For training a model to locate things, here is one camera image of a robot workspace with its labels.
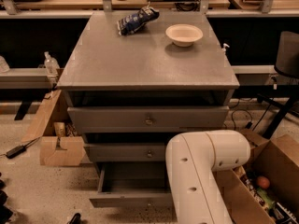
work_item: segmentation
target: floor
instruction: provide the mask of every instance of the floor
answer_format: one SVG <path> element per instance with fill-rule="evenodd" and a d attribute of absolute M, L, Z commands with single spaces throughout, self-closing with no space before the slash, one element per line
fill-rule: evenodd
<path fill-rule="evenodd" d="M 0 154 L 20 144 L 38 109 L 38 103 L 33 103 L 24 119 L 15 121 L 19 106 L 19 103 L 0 103 Z M 223 129 L 239 130 L 251 121 L 251 129 L 263 133 L 276 113 L 271 106 L 258 123 L 268 104 L 241 99 L 232 100 L 230 107 Z M 299 119 L 287 115 L 273 137 L 288 134 L 299 142 L 298 127 Z M 8 195 L 7 206 L 17 214 L 14 223 L 66 224 L 75 213 L 81 213 L 84 224 L 176 223 L 173 208 L 93 208 L 88 199 L 97 183 L 93 166 L 41 166 L 38 144 L 12 160 L 0 157 L 0 172 L 6 183 L 3 191 Z"/>

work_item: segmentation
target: black chair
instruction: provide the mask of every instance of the black chair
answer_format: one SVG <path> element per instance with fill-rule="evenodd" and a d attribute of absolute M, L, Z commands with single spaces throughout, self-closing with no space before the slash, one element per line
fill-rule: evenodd
<path fill-rule="evenodd" d="M 299 34 L 286 31 L 281 33 L 278 56 L 274 68 L 278 74 L 284 77 L 299 79 Z M 294 103 L 299 100 L 299 87 L 290 85 L 289 89 L 290 96 L 285 105 L 280 105 L 273 101 L 270 102 L 271 105 L 280 107 L 280 110 L 264 132 L 264 138 L 271 138 L 282 119 L 290 112 Z"/>

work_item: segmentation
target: white bowl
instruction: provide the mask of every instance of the white bowl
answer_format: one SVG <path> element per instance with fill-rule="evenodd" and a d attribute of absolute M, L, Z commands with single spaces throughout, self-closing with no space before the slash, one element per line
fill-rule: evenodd
<path fill-rule="evenodd" d="M 166 29 L 166 35 L 179 47 L 191 46 L 203 37 L 203 32 L 196 26 L 177 24 Z"/>

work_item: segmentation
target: drawer handle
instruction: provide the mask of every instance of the drawer handle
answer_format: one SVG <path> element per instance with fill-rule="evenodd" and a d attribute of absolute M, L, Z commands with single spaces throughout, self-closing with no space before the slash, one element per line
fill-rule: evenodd
<path fill-rule="evenodd" d="M 146 119 L 146 124 L 147 124 L 148 126 L 152 125 L 152 124 L 153 124 L 153 120 L 150 119 L 150 117 L 147 117 L 147 119 Z"/>
<path fill-rule="evenodd" d="M 148 158 L 152 158 L 152 152 L 150 150 L 148 151 Z"/>

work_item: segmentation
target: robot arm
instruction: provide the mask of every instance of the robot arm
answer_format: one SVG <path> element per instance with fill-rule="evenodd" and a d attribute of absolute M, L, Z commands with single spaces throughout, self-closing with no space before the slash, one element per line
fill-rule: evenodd
<path fill-rule="evenodd" d="M 166 148 L 166 168 L 180 224 L 232 224 L 213 171 L 245 164 L 247 139 L 235 131 L 182 133 Z"/>

